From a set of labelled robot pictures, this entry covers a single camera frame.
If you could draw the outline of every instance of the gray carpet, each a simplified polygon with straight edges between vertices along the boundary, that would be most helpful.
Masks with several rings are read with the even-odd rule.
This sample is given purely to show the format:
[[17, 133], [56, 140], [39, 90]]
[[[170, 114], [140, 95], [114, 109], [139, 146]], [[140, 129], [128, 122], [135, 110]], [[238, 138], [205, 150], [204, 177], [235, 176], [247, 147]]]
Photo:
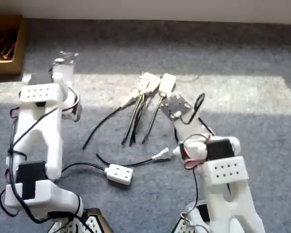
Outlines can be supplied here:
[[[159, 112], [146, 146], [140, 141], [156, 105], [144, 117], [138, 144], [120, 146], [132, 109], [105, 124], [86, 152], [86, 137], [119, 106], [149, 71], [177, 75], [176, 90], [192, 104], [201, 92], [201, 116], [218, 135], [240, 139], [256, 209], [266, 232], [291, 233], [291, 27], [251, 24], [156, 21], [27, 20], [30, 41], [24, 71], [47, 70], [58, 51], [79, 52], [75, 86], [84, 111], [79, 123], [64, 121], [64, 165], [135, 162], [165, 147], [175, 147], [173, 127]], [[184, 83], [191, 79], [194, 82]], [[17, 104], [19, 77], [0, 77], [0, 191], [8, 148], [9, 110]], [[41, 150], [32, 159], [43, 159]], [[78, 193], [86, 207], [98, 207], [116, 233], [169, 233], [185, 205], [194, 200], [192, 174], [177, 160], [134, 170], [130, 187], [107, 181], [101, 172], [74, 168], [60, 186]], [[0, 232], [44, 232], [20, 214], [10, 219], [0, 210]]]

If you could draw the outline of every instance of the red wire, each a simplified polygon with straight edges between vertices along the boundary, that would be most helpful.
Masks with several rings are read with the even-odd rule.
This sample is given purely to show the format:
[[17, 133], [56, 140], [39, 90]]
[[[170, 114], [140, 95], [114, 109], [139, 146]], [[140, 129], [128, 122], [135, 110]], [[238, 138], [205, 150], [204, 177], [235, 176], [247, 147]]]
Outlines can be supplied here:
[[13, 111], [14, 111], [14, 110], [18, 110], [18, 109], [19, 109], [19, 107], [12, 108], [12, 109], [10, 110], [10, 118], [14, 119], [14, 118], [17, 117], [17, 116], [13, 116]]

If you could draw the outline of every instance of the perforated plate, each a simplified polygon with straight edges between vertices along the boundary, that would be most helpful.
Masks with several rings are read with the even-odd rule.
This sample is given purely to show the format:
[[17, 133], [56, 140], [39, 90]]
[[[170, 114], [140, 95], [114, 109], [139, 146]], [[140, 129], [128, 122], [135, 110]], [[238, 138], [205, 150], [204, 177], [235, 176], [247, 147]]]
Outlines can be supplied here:
[[[76, 227], [76, 220], [74, 220], [73, 222], [69, 223], [66, 227], [64, 227], [63, 229], [61, 229], [60, 231], [58, 231], [62, 226], [64, 226], [66, 224], [66, 222], [55, 222], [51, 229], [48, 231], [48, 233], [78, 233], [76, 232], [77, 227]], [[88, 217], [87, 221], [86, 221], [87, 226], [89, 226], [92, 231], [94, 233], [104, 233], [104, 231], [101, 229], [101, 226], [99, 224], [99, 222], [97, 221], [95, 216], [90, 216]], [[82, 228], [82, 233], [89, 233], [89, 231], [83, 226]]]
[[184, 220], [180, 219], [180, 221], [178, 222], [177, 226], [174, 228], [172, 233], [193, 233], [193, 228], [187, 227], [184, 223]]
[[175, 121], [189, 112], [192, 106], [180, 94], [174, 93], [163, 100], [161, 109], [171, 121]]

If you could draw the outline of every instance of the electrical outlet socket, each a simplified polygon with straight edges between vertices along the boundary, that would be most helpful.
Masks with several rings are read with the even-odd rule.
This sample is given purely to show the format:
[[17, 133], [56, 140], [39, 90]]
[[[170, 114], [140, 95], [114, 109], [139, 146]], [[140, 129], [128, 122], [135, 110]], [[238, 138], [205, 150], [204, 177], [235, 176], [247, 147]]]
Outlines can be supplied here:
[[206, 186], [248, 180], [248, 173], [242, 156], [218, 159], [202, 165]]
[[109, 167], [105, 168], [105, 173], [107, 178], [111, 181], [130, 185], [133, 169], [116, 164], [110, 164]]

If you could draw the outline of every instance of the white connector plug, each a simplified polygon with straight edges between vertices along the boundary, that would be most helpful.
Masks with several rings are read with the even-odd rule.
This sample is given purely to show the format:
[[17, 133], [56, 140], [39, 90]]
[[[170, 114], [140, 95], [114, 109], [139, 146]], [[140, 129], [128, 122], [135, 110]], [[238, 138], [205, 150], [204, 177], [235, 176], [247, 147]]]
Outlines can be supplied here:
[[152, 160], [153, 161], [157, 161], [157, 160], [167, 160], [167, 159], [171, 159], [172, 156], [173, 156], [172, 150], [169, 150], [169, 148], [166, 147], [160, 153], [158, 153], [156, 155], [153, 155], [152, 156]]
[[139, 97], [139, 91], [137, 89], [135, 89], [133, 92], [131, 92], [128, 96], [126, 96], [124, 98], [124, 101], [122, 102], [121, 107], [123, 108], [123, 107], [135, 102], [138, 97]]
[[176, 83], [176, 77], [171, 74], [164, 74], [161, 79], [161, 84], [159, 87], [160, 96], [168, 97], [170, 96], [172, 90], [174, 89]]
[[105, 168], [105, 174], [109, 180], [125, 185], [130, 185], [132, 173], [133, 169], [116, 164], [110, 164]]

